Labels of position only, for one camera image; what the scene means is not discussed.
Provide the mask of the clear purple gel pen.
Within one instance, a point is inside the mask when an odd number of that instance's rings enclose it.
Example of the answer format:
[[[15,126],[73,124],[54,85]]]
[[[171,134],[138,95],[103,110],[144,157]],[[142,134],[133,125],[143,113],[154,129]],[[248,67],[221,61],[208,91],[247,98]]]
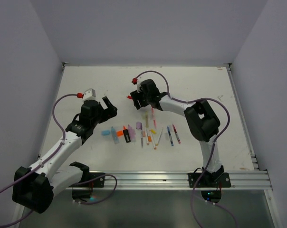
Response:
[[[141,127],[141,129],[140,129],[140,133],[141,133],[141,148],[143,148],[144,147],[144,132],[143,132],[143,129],[142,129],[142,127]]]

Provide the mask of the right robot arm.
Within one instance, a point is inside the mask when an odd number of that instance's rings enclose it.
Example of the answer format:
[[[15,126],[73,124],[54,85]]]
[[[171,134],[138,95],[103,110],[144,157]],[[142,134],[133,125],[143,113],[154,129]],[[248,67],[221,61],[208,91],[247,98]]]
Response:
[[[218,146],[214,141],[219,133],[220,121],[207,100],[193,104],[176,101],[169,93],[160,92],[151,79],[132,80],[137,89],[130,93],[136,109],[150,105],[152,108],[172,112],[185,117],[192,136],[199,141],[203,156],[203,181],[207,186],[215,186],[224,173],[219,158]]]

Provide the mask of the light blue highlighter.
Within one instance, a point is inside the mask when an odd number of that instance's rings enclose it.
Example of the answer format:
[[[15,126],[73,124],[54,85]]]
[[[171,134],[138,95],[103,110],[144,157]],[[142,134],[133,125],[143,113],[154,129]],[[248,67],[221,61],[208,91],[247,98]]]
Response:
[[[111,127],[111,136],[113,138],[114,143],[118,144],[119,143],[119,139],[118,139],[118,136],[117,136],[116,129],[114,127]]]

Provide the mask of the black orange highlighter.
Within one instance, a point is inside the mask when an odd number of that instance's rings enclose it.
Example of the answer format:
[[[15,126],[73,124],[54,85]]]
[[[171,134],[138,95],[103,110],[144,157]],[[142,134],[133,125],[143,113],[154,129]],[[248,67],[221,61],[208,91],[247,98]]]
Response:
[[[131,138],[130,138],[128,129],[125,126],[123,126],[123,135],[124,135],[126,143],[130,143],[131,142]]]

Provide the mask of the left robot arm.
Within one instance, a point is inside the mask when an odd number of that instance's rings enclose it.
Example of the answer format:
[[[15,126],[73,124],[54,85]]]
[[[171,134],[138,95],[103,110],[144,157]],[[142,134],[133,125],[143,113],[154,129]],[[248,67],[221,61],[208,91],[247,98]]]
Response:
[[[43,157],[28,168],[20,167],[14,175],[12,200],[37,213],[43,213],[54,197],[72,186],[103,187],[107,174],[91,174],[89,167],[71,163],[66,170],[59,168],[93,134],[94,128],[117,115],[117,108],[105,96],[105,105],[93,98],[84,99],[80,113],[63,130],[59,141]]]

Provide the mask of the blue gel pen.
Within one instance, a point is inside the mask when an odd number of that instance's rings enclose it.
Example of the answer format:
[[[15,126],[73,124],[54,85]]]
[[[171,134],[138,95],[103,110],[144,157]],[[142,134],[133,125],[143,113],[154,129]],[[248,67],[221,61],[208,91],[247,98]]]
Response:
[[[169,126],[167,126],[167,132],[168,132],[169,141],[170,141],[170,143],[171,143],[171,146],[174,146],[173,140],[172,140],[172,134],[171,134],[171,130],[170,130],[170,127],[169,127]]]

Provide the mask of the purple highlighter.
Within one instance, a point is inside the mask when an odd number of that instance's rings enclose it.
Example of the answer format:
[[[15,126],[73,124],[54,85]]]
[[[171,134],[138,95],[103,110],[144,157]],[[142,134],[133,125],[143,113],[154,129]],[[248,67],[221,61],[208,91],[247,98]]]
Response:
[[[129,132],[129,136],[130,136],[131,142],[136,142],[135,131],[134,131],[134,129],[131,127],[131,125],[128,125],[128,132]]]

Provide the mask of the white orange marker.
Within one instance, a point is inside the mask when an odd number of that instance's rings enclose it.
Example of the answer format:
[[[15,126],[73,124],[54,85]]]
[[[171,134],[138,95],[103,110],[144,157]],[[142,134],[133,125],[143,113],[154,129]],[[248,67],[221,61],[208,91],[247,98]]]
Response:
[[[151,136],[151,138],[152,138],[151,143],[152,143],[153,149],[156,150],[157,147],[156,147],[155,142],[154,142],[154,139],[153,139],[153,134],[150,133],[150,136]]]

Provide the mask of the red gel pen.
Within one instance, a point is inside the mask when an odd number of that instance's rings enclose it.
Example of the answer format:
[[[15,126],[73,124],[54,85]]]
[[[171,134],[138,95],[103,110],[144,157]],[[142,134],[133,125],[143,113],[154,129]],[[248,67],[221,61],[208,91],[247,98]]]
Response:
[[[176,139],[177,139],[178,144],[181,144],[181,141],[180,141],[180,138],[179,138],[179,135],[178,135],[178,133],[177,133],[177,129],[176,129],[175,125],[172,124],[172,127],[173,127],[173,131],[174,131],[174,134],[175,134],[175,136],[176,136]]]

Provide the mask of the purple highlighter cap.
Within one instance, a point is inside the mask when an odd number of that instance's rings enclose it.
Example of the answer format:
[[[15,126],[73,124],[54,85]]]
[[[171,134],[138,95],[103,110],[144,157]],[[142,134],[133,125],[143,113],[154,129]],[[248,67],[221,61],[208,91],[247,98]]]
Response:
[[[136,129],[137,130],[141,130],[142,129],[142,123],[141,122],[137,122],[136,123]]]

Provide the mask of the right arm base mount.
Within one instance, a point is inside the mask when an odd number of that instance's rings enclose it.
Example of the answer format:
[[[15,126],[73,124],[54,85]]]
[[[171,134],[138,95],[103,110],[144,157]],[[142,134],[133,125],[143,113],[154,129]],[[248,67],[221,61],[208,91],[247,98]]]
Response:
[[[220,168],[213,173],[208,171],[200,178],[197,188],[215,188],[215,190],[202,190],[201,196],[209,202],[218,203],[222,197],[222,189],[230,188],[230,176],[224,171],[224,166],[221,165]]]

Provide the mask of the yellow pink pen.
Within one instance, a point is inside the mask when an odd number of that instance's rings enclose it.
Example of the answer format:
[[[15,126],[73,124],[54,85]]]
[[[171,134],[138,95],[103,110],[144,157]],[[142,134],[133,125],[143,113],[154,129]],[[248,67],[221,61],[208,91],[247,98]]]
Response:
[[[149,128],[149,115],[147,111],[144,113],[144,121],[145,121],[145,127]]]

